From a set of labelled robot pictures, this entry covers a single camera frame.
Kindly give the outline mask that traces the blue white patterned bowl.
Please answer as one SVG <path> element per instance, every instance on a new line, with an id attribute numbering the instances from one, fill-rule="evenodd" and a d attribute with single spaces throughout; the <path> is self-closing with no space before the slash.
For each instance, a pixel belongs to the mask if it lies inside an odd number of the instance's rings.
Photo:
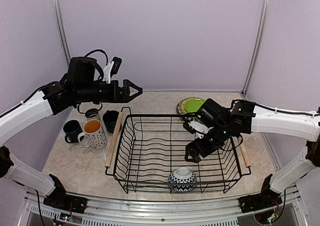
<path id="1" fill-rule="evenodd" d="M 168 177 L 168 186 L 175 193 L 189 193 L 197 186 L 197 177 L 188 167 L 179 167 Z"/>

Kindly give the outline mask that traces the dark teal mug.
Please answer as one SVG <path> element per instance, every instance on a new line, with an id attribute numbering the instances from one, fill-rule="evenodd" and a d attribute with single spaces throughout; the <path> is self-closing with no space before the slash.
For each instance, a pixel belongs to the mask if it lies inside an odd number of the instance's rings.
<path id="1" fill-rule="evenodd" d="M 103 114 L 102 120 L 108 133 L 114 133 L 118 116 L 119 112 L 115 110 L 107 110 Z"/>

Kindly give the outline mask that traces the white brown banded cup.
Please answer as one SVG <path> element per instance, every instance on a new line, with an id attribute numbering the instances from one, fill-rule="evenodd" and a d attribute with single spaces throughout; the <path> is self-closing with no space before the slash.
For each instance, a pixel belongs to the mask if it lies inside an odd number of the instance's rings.
<path id="1" fill-rule="evenodd" d="M 90 120 L 101 120 L 99 110 L 96 108 L 89 109 L 85 112 L 85 117 L 87 121 Z"/>

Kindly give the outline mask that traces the white floral patterned mug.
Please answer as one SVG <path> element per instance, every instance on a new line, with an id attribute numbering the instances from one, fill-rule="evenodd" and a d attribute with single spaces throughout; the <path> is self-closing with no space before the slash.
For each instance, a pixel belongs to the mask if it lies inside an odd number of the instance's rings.
<path id="1" fill-rule="evenodd" d="M 87 121 L 82 132 L 77 136 L 78 142 L 84 148 L 102 149 L 107 145 L 107 138 L 99 120 Z"/>

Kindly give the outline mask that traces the black white striped plate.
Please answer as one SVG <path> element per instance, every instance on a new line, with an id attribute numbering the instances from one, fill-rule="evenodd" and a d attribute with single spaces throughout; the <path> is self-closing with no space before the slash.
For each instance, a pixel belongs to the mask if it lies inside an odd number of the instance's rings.
<path id="1" fill-rule="evenodd" d="M 183 100 L 181 100 L 177 107 L 176 107 L 176 111 L 178 114 L 181 114 L 181 115 L 184 115 L 184 114 L 187 114 L 188 111 L 186 110 L 186 103 L 189 101 L 190 99 L 189 98 L 185 98 Z"/>

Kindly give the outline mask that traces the green plastic plate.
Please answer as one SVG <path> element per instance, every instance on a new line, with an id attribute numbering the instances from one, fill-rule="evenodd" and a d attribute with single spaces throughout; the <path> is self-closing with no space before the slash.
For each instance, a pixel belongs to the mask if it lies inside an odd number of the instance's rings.
<path id="1" fill-rule="evenodd" d="M 205 100 L 202 98 L 191 98 L 189 99 L 184 107 L 187 113 L 194 113 L 204 104 Z"/>

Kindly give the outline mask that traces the navy blue mug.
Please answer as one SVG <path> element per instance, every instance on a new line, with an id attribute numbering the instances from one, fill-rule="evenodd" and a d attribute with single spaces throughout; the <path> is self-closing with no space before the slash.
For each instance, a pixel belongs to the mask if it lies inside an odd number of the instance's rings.
<path id="1" fill-rule="evenodd" d="M 64 140 L 67 143 L 78 143 L 78 135 L 82 132 L 81 125 L 77 120 L 67 121 L 63 126 Z"/>

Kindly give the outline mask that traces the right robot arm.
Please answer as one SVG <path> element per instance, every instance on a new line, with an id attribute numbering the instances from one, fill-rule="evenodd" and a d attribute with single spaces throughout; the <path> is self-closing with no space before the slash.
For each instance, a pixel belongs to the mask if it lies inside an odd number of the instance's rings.
<path id="1" fill-rule="evenodd" d="M 289 185 L 320 166 L 320 113 L 267 107 L 246 100 L 233 100 L 229 108 L 207 99 L 189 116 L 196 120 L 187 130 L 199 137 L 185 147 L 185 160 L 198 163 L 231 137 L 242 134 L 273 133 L 306 140 L 300 153 L 274 175 L 266 179 L 267 189 L 256 196 L 256 204 L 266 208 Z"/>

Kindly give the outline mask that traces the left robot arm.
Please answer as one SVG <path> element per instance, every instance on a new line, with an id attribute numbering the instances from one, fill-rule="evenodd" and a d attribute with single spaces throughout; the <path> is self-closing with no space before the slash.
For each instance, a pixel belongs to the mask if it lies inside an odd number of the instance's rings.
<path id="1" fill-rule="evenodd" d="M 67 73 L 60 81 L 53 81 L 36 89 L 26 100 L 0 116 L 0 176 L 11 179 L 42 193 L 63 209 L 70 204 L 60 180 L 45 175 L 17 159 L 4 146 L 10 138 L 32 124 L 57 115 L 69 107 L 82 103 L 128 103 L 140 96 L 143 89 L 123 80 L 119 86 L 112 77 L 118 73 L 122 60 L 114 57 L 105 67 L 89 54 L 70 59 Z"/>

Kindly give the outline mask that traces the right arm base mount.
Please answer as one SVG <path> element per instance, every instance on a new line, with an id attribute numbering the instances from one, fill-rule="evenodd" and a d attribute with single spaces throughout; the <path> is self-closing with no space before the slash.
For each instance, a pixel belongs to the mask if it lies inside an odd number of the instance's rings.
<path id="1" fill-rule="evenodd" d="M 238 199 L 242 213 L 258 211 L 272 206 L 280 205 L 283 201 L 280 193 L 271 190 L 270 181 L 272 174 L 263 182 L 261 191 L 257 194 L 247 195 Z"/>

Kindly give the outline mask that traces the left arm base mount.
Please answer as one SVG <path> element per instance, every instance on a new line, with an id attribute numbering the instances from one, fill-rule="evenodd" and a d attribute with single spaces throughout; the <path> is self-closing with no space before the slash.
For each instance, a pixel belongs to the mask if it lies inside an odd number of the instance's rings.
<path id="1" fill-rule="evenodd" d="M 70 213 L 84 214 L 88 199 L 67 194 L 64 186 L 56 176 L 49 174 L 49 177 L 53 180 L 54 188 L 49 195 L 45 196 L 43 204 L 69 211 Z"/>

